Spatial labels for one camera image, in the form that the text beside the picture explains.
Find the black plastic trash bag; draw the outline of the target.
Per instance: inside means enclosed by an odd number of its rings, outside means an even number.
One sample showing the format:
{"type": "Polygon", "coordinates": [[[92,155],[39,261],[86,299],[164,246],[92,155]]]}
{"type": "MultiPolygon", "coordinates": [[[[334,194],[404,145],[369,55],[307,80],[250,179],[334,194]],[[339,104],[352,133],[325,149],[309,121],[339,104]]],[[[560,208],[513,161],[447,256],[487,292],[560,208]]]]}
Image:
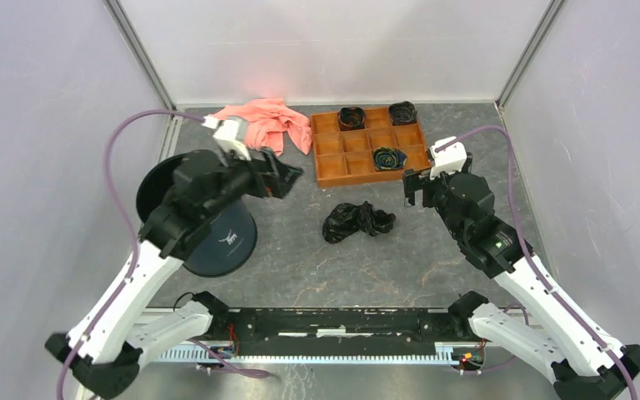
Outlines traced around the black plastic trash bag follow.
{"type": "Polygon", "coordinates": [[[343,202],[325,218],[322,238],[326,243],[336,244],[357,232],[376,237],[390,233],[395,221],[394,213],[377,209],[367,201],[360,205],[343,202]]]}

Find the dark blue trash bin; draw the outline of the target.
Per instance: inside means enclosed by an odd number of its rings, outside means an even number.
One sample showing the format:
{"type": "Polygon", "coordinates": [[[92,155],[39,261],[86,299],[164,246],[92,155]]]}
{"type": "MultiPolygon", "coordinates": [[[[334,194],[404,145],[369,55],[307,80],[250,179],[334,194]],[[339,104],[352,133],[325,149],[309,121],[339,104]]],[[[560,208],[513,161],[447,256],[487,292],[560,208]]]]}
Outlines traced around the dark blue trash bin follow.
{"type": "Polygon", "coordinates": [[[147,173],[136,196],[139,237],[177,258],[190,273],[217,278],[252,255],[258,228],[243,200],[222,200],[211,213],[202,205],[222,197],[227,167],[209,150],[165,159],[147,173]]]}

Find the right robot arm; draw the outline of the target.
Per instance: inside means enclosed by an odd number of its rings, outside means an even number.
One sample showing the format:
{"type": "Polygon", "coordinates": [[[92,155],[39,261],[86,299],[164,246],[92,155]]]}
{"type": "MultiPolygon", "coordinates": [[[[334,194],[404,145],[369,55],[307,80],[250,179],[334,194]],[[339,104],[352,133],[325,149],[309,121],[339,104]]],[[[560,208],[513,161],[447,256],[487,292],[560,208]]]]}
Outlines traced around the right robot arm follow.
{"type": "Polygon", "coordinates": [[[472,157],[456,170],[407,170],[405,198],[433,208],[460,252],[476,269],[512,294],[537,319],[534,329],[509,317],[476,292],[448,309],[448,330],[459,340],[474,335],[509,351],[541,373],[561,399],[615,399],[633,389],[640,346],[608,334],[563,291],[516,228],[497,217],[487,180],[470,172],[472,157]]]}

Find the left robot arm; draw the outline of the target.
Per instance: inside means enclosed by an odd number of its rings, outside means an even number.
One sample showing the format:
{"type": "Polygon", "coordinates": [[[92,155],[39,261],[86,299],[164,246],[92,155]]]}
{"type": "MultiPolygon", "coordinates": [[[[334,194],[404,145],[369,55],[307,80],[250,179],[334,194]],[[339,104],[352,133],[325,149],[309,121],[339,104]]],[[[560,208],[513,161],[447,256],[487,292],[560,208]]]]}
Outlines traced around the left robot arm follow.
{"type": "Polygon", "coordinates": [[[243,198],[285,198],[302,175],[268,149],[248,159],[199,150],[160,162],[137,192],[142,227],[127,263],[87,316],[54,333],[46,349],[91,393],[113,399],[180,342],[221,338],[227,309],[208,292],[157,322],[134,324],[176,271],[218,278],[243,266],[258,242],[243,198]]]}

